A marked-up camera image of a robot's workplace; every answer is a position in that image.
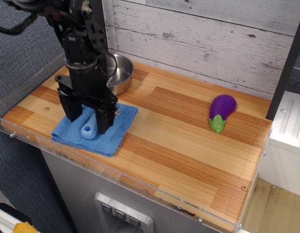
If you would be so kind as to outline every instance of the green eggplant stem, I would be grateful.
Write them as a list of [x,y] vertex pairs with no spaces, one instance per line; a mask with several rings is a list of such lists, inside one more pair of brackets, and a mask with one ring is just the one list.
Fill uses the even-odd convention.
[[216,115],[213,120],[208,118],[210,128],[216,133],[221,133],[224,130],[224,125],[227,123],[226,120],[222,120],[221,115]]

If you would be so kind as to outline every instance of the wood plank wall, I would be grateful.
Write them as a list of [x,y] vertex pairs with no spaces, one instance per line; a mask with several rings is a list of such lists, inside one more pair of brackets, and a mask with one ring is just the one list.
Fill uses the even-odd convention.
[[110,51],[271,99],[300,0],[103,0]]

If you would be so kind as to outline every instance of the gray fabric wall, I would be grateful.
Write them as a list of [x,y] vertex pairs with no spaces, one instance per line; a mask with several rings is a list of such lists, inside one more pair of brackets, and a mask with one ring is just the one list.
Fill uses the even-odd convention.
[[[0,26],[11,28],[27,15],[0,0]],[[19,36],[0,34],[0,117],[64,64],[62,53],[41,17]],[[0,132],[0,190],[40,232],[72,232],[39,153]]]

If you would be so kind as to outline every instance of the stainless steel bowl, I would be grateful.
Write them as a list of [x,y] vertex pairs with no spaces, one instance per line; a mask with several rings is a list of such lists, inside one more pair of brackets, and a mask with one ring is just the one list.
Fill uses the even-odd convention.
[[[117,60],[117,71],[107,81],[108,89],[114,94],[119,95],[126,91],[132,84],[132,74],[134,72],[134,65],[130,59],[121,55],[115,55]],[[107,56],[108,74],[115,71],[116,63],[114,59]]]

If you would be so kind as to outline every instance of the blue cloth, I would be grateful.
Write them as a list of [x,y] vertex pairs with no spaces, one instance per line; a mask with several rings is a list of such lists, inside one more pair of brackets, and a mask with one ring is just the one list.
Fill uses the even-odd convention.
[[84,149],[90,152],[102,154],[110,157],[114,155],[120,146],[126,131],[131,126],[138,108],[117,104],[120,114],[105,134],[97,134],[93,139],[85,139],[81,136],[82,126],[89,120],[95,112],[92,108],[83,106],[83,113],[73,122],[70,122],[67,116],[57,125],[52,132],[52,139],[65,145]]

